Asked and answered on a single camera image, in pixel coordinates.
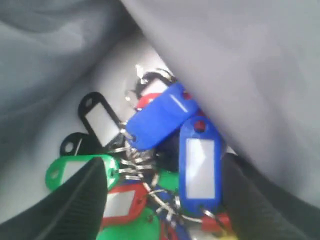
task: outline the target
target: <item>blue key tag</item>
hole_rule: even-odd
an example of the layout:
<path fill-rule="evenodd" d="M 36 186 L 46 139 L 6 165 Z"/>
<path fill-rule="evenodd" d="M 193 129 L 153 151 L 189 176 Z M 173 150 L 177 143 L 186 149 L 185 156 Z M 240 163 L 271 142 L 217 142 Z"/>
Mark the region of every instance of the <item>blue key tag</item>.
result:
<path fill-rule="evenodd" d="M 221 202 L 222 140 L 208 118 L 194 116 L 181 126 L 179 141 L 181 205 L 201 217 L 202 209 L 212 210 Z"/>
<path fill-rule="evenodd" d="M 128 142 L 139 151 L 152 149 L 198 109 L 196 101 L 186 96 L 184 87 L 174 83 L 128 120 L 125 126 Z"/>

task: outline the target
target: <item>gray fabric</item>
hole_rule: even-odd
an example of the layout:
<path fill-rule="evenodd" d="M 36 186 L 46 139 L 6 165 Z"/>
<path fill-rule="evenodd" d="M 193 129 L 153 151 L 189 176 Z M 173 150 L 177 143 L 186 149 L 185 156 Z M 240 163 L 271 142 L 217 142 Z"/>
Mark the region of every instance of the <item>gray fabric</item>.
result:
<path fill-rule="evenodd" d="M 122 0 L 227 142 L 320 207 L 320 5 Z"/>
<path fill-rule="evenodd" d="M 129 21 L 117 0 L 0 1 L 0 167 Z"/>

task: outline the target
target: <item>bunch of key tags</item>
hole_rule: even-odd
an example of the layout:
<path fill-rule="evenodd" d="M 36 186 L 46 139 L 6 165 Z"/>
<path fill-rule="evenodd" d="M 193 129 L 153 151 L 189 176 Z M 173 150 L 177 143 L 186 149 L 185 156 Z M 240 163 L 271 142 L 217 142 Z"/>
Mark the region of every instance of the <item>bunch of key tags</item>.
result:
<path fill-rule="evenodd" d="M 194 225 L 212 239 L 235 239 L 222 205 L 223 141 L 196 101 L 159 68 L 124 97 L 136 113 L 121 122 L 102 94 L 84 96 L 78 117 L 88 134 L 64 139 L 47 187 L 99 157 L 108 194 L 97 240 L 191 240 Z"/>

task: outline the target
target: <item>white surface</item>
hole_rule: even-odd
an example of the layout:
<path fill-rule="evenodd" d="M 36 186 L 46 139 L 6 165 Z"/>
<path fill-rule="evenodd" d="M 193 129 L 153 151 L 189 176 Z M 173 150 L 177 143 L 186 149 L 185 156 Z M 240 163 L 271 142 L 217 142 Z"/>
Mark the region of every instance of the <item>white surface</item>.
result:
<path fill-rule="evenodd" d="M 109 193 L 106 199 L 104 218 L 127 216 L 135 197 L 135 190 Z"/>
<path fill-rule="evenodd" d="M 167 69 L 140 33 L 120 41 L 92 72 L 60 99 L 49 115 L 42 116 L 44 121 L 38 126 L 37 134 L 29 136 L 22 149 L 15 149 L 3 161 L 5 164 L 0 167 L 0 206 L 3 206 L 0 223 L 50 193 L 45 185 L 45 173 L 59 157 L 62 141 L 71 133 L 86 133 L 77 113 L 79 103 L 86 94 L 100 92 L 121 121 L 133 114 L 124 92 L 132 89 L 137 80 L 136 64 L 146 71 Z"/>
<path fill-rule="evenodd" d="M 145 96 L 147 94 L 161 94 L 168 88 L 160 79 L 154 79 L 149 86 L 147 86 L 142 92 L 141 95 Z"/>
<path fill-rule="evenodd" d="M 101 103 L 95 105 L 85 115 L 101 146 L 105 147 L 114 139 L 120 130 Z"/>
<path fill-rule="evenodd" d="M 69 178 L 71 178 L 86 163 L 86 161 L 67 161 L 64 166 L 61 184 L 65 183 Z"/>
<path fill-rule="evenodd" d="M 186 139 L 185 190 L 188 199 L 214 199 L 215 142 L 208 139 Z"/>

